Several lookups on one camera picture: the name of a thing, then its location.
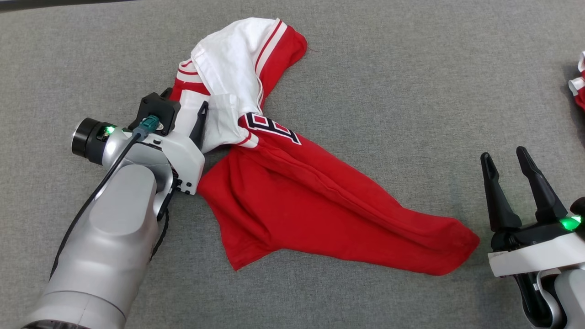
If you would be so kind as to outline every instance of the white fabric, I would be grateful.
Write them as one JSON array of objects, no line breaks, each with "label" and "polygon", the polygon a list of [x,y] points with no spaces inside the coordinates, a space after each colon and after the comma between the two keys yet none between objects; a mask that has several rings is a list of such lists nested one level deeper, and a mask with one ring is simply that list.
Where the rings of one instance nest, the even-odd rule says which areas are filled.
[{"label": "white fabric", "polygon": [[577,68],[579,69],[579,72],[585,71],[585,52],[581,52],[581,55],[579,56],[579,63],[577,64]]},{"label": "white fabric", "polygon": [[190,90],[183,91],[179,100],[181,109],[177,114],[177,119],[175,119],[175,132],[179,132],[185,136],[191,135],[191,131],[197,122],[197,113],[203,102],[209,102],[209,96]]},{"label": "white fabric", "polygon": [[257,143],[238,126],[238,118],[248,112],[262,114],[259,74],[286,28],[279,19],[247,18],[201,40],[191,59],[180,64],[177,78],[202,82],[211,96],[184,90],[175,131],[189,135],[202,102],[208,101],[203,153],[219,145]]},{"label": "white fabric", "polygon": [[201,40],[191,60],[212,95],[234,94],[239,114],[261,114],[262,83],[256,60],[278,20],[248,18],[233,22]]},{"label": "white fabric", "polygon": [[579,95],[579,90],[585,87],[585,79],[578,77],[569,80],[569,90],[573,93],[573,96]]}]

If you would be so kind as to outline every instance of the teal connector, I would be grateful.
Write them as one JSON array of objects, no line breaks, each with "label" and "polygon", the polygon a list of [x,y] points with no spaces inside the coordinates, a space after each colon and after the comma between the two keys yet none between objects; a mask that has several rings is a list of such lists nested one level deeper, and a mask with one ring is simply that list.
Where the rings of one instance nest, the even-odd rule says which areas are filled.
[{"label": "teal connector", "polygon": [[142,120],[138,127],[134,128],[132,135],[140,135],[137,142],[143,141],[148,134],[155,132],[159,127],[159,118],[155,115],[149,115],[148,118]]},{"label": "teal connector", "polygon": [[149,115],[148,118],[144,119],[144,121],[142,121],[140,123],[141,127],[144,127],[145,130],[147,130],[148,132],[155,132],[156,128],[159,126],[159,119],[158,117],[154,116],[154,115]]}]

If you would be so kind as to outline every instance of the black wire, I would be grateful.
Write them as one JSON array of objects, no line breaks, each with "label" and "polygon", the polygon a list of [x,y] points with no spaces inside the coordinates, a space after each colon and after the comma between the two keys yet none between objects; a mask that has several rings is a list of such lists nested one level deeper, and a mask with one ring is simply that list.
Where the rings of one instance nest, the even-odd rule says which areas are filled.
[{"label": "black wire", "polygon": [[152,249],[152,254],[150,255],[150,260],[152,261],[152,257],[159,250],[160,245],[163,243],[164,236],[167,235],[167,228],[168,228],[168,209],[164,210],[164,227],[163,232],[160,234],[159,240],[156,242],[156,245]]},{"label": "black wire", "polygon": [[81,209],[79,209],[79,212],[77,213],[75,218],[73,218],[73,221],[69,225],[67,232],[65,232],[65,236],[63,237],[63,240],[61,240],[61,245],[59,245],[59,249],[57,250],[57,255],[55,256],[55,260],[53,261],[53,268],[51,269],[51,275],[49,276],[49,279],[51,279],[51,277],[53,277],[53,273],[55,273],[55,270],[57,269],[57,265],[59,264],[59,256],[61,255],[63,248],[65,248],[65,244],[67,243],[67,240],[69,239],[69,236],[71,235],[71,232],[73,231],[73,228],[75,227],[75,225],[77,224],[77,222],[81,218],[81,215],[83,215],[83,212],[85,211],[85,209],[87,209],[87,207],[91,204],[91,202],[98,195],[99,191],[101,191],[101,189],[104,187],[106,182],[110,179],[110,177],[112,177],[113,173],[116,171],[116,168],[118,168],[118,166],[120,165],[120,162],[122,162],[122,160],[124,159],[124,157],[126,156],[128,151],[130,151],[130,148],[132,147],[132,145],[134,145],[134,143],[136,143],[136,141],[139,138],[140,138],[139,133],[132,136],[132,138],[130,139],[130,142],[128,142],[128,144],[126,145],[124,150],[122,150],[122,153],[120,153],[120,155],[118,156],[116,161],[113,163],[112,167],[110,167],[110,170],[108,170],[104,179],[102,179],[102,181],[99,183],[98,187],[95,188],[94,192],[90,195],[89,198],[87,198],[87,200],[85,201],[85,203],[83,204]]}]

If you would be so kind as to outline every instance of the printed number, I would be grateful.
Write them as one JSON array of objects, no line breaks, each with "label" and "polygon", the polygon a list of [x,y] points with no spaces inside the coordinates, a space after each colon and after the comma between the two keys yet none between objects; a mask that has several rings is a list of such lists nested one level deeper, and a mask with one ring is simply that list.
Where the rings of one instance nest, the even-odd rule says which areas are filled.
[{"label": "printed number", "polygon": [[248,113],[246,114],[246,123],[250,129],[275,133],[290,139],[295,144],[301,144],[301,141],[298,139],[298,136],[296,133],[294,133],[294,131],[279,125],[265,116]]}]

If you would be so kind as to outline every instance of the gray fabric surface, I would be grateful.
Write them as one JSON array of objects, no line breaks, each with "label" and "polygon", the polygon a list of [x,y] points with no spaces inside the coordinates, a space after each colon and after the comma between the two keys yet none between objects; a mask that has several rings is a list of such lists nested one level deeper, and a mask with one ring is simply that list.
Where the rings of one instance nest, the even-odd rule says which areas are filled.
[{"label": "gray fabric surface", "polygon": [[491,152],[526,220],[535,209],[518,145],[566,206],[585,194],[585,115],[566,87],[585,50],[580,0],[144,0],[0,13],[0,323],[35,302],[104,175],[71,154],[76,123],[128,124],[197,41],[250,16],[281,18],[312,49],[268,98],[268,116],[404,206],[460,219],[481,244],[444,277],[293,251],[234,272],[209,207],[177,195],[127,328],[529,328],[514,281],[487,262],[479,156]]}]

